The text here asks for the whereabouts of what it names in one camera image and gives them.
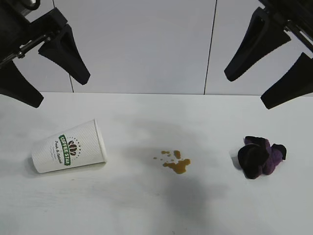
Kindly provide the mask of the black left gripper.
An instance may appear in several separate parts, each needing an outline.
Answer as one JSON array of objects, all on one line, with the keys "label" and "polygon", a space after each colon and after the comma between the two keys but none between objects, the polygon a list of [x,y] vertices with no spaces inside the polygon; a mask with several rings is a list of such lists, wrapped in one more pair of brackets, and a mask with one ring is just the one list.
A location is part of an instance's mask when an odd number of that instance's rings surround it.
[{"label": "black left gripper", "polygon": [[[64,15],[53,8],[30,22],[26,15],[37,10],[40,0],[2,0],[0,2],[0,60],[17,54],[20,46],[43,35],[61,30],[39,49],[39,54],[67,71],[81,85],[87,84],[90,73],[85,66]],[[0,94],[38,108],[44,97],[20,73],[13,61],[0,69]]]}]

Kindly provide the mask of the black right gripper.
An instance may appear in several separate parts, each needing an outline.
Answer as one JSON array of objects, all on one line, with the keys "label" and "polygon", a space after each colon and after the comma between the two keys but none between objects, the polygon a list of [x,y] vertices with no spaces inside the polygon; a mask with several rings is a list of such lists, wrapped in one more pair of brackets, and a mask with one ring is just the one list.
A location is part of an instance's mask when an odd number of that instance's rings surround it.
[{"label": "black right gripper", "polygon": [[[252,14],[246,34],[224,70],[235,81],[264,56],[291,40],[290,31],[313,50],[313,2],[311,0],[262,0]],[[261,96],[267,109],[313,92],[313,60],[301,53],[286,74]]]}]

